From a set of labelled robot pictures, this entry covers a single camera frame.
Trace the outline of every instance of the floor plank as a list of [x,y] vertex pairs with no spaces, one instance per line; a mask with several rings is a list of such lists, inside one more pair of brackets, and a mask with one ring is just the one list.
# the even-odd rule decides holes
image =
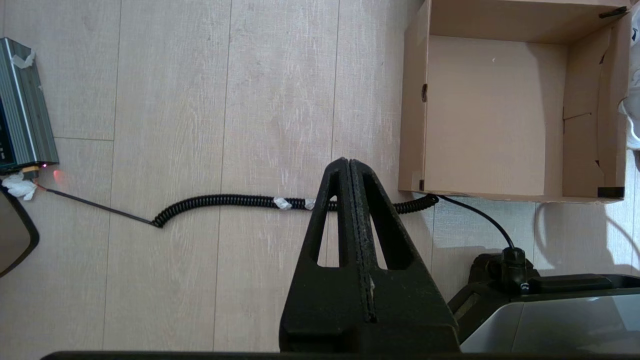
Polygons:
[[[494,218],[507,231],[515,246],[531,259],[536,203],[455,198]],[[501,252],[507,243],[498,230],[479,215],[441,200],[435,206],[431,275],[445,300],[467,284],[469,268],[476,256]]]
[[[40,183],[109,203],[113,143],[56,139],[60,165]],[[0,359],[102,348],[109,213],[52,193],[23,202],[40,243],[0,279]]]
[[[397,189],[404,30],[420,1],[341,1],[335,84],[332,159],[358,159],[380,178],[393,202],[412,200]],[[402,221],[431,264],[433,210]],[[337,221],[328,219],[327,265],[337,266]],[[376,240],[379,264],[385,268]]]
[[[114,207],[218,193],[230,1],[122,2]],[[164,229],[113,217],[104,347],[213,348],[218,209]]]
[[[330,162],[338,1],[233,1],[222,193],[315,197]],[[277,351],[309,213],[220,214],[216,351]]]
[[542,275],[632,273],[636,174],[628,151],[623,202],[538,206],[533,262]]
[[113,139],[119,0],[6,0],[4,35],[36,52],[55,136]]

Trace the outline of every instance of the white fabric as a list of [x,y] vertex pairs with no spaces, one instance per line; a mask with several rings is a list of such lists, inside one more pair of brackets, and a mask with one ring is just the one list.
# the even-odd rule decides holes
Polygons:
[[15,197],[23,197],[25,201],[33,198],[36,192],[36,184],[31,181],[24,180],[22,172],[8,176],[2,180],[2,186],[9,189],[9,193]]

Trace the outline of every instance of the coiled cable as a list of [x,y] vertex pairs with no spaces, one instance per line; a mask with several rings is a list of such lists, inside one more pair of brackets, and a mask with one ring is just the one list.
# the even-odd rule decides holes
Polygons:
[[[305,199],[297,197],[285,198],[285,200],[291,204],[291,209],[295,210],[308,210],[305,207]],[[435,195],[427,194],[419,199],[411,200],[407,202],[399,202],[394,204],[394,207],[399,214],[409,214],[416,211],[422,211],[424,209],[434,206],[438,202],[438,197]],[[178,201],[173,205],[168,206],[160,212],[152,221],[151,225],[156,227],[163,227],[169,220],[177,215],[189,211],[192,209],[202,208],[205,206],[222,206],[222,205],[234,205],[234,206],[251,206],[255,208],[271,208],[277,209],[278,206],[273,201],[272,197],[261,195],[236,195],[236,194],[221,194],[221,195],[204,195],[198,197],[192,197],[190,199]],[[336,201],[330,201],[328,209],[329,211],[336,211],[338,203]]]
[[[81,199],[79,197],[75,197],[73,195],[69,195],[67,193],[59,192],[57,190],[47,189],[44,186],[39,185],[35,181],[34,181],[34,183],[40,189],[42,189],[42,190],[44,190],[46,192],[51,192],[51,193],[54,193],[56,195],[59,195],[59,196],[62,196],[62,197],[66,197],[68,199],[72,199],[72,200],[75,200],[75,201],[82,202],[83,204],[95,206],[96,208],[103,209],[103,210],[109,211],[109,212],[114,213],[114,214],[122,215],[123,217],[127,217],[127,218],[130,218],[130,219],[135,220],[135,221],[143,222],[145,224],[148,224],[148,225],[151,225],[151,226],[155,226],[155,227],[158,227],[158,228],[164,227],[164,225],[167,222],[169,222],[169,220],[171,220],[174,217],[180,215],[181,213],[184,213],[184,212],[189,211],[189,210],[197,209],[197,208],[204,208],[204,207],[207,207],[207,206],[232,205],[232,206],[251,206],[251,207],[254,207],[254,208],[269,208],[269,209],[278,209],[279,208],[278,205],[275,203],[274,198],[273,197],[269,197],[269,196],[238,195],[238,194],[203,195],[203,196],[196,196],[196,197],[192,197],[192,198],[185,199],[185,200],[182,200],[182,201],[178,201],[175,204],[169,205],[164,210],[160,211],[160,214],[156,215],[156,217],[153,220],[147,220],[147,219],[144,219],[144,218],[141,218],[141,217],[137,217],[136,215],[132,215],[132,214],[126,213],[124,211],[116,210],[116,209],[110,208],[108,206],[96,204],[95,202],[91,202],[89,200],[85,200],[85,199]],[[446,196],[433,195],[433,194],[428,193],[427,195],[425,195],[425,196],[423,196],[423,197],[421,197],[419,199],[406,201],[406,202],[398,202],[397,204],[394,204],[394,208],[396,209],[396,212],[398,214],[400,214],[400,215],[409,214],[409,213],[415,213],[415,212],[418,212],[418,211],[422,211],[422,210],[428,209],[431,206],[434,206],[435,204],[438,203],[438,198],[446,200],[446,201],[448,201],[448,202],[450,202],[452,204],[461,206],[462,208],[469,209],[469,210],[473,211],[474,213],[477,213],[478,215],[480,215],[483,218],[487,219],[487,221],[489,221],[491,224],[493,224],[493,226],[495,226],[498,229],[498,231],[500,231],[500,233],[503,235],[504,239],[507,241],[507,244],[509,245],[509,247],[512,248],[512,249],[514,248],[513,241],[509,237],[509,234],[492,217],[490,217],[489,215],[483,213],[482,211],[474,208],[471,205],[467,205],[467,204],[465,204],[463,202],[450,199],[450,198],[448,198]],[[289,198],[285,198],[285,200],[289,204],[291,204],[291,209],[309,210],[309,209],[307,209],[307,207],[305,207],[305,204],[307,203],[305,199],[301,199],[301,198],[297,198],[297,197],[289,197]],[[337,211],[337,209],[338,209],[338,203],[336,201],[330,201],[329,202],[329,206],[328,206],[328,210],[329,211]]]

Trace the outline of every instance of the white cloth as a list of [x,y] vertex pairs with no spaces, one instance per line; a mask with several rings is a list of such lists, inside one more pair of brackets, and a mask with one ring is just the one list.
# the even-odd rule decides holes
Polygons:
[[9,189],[9,193],[15,197],[23,197],[25,201],[29,201],[33,198],[33,194],[36,192],[36,184],[31,181],[24,180],[22,172],[9,175],[6,179],[2,180],[2,186]]
[[289,204],[283,197],[274,197],[273,202],[280,208],[280,210],[289,210],[293,205]]

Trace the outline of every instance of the black rubber edge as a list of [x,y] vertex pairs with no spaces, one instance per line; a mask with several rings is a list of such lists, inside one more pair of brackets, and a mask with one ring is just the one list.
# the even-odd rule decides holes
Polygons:
[[29,237],[31,238],[27,249],[25,249],[25,251],[11,265],[9,265],[8,268],[0,272],[0,277],[2,277],[5,276],[9,271],[13,270],[16,266],[18,266],[27,256],[29,256],[31,251],[33,251],[33,249],[38,246],[38,243],[40,242],[40,234],[38,234],[38,229],[36,229],[35,225],[31,221],[31,218],[29,217],[29,214],[27,214],[22,205],[20,205],[18,199],[9,194],[3,186],[0,186],[0,192],[2,193],[2,195],[0,196],[5,196],[9,203],[13,206],[15,212],[18,213],[18,216],[22,220],[24,226],[27,228],[27,232],[29,233]]
[[607,197],[609,199],[624,199],[625,187],[624,186],[600,187],[598,188],[598,197]]

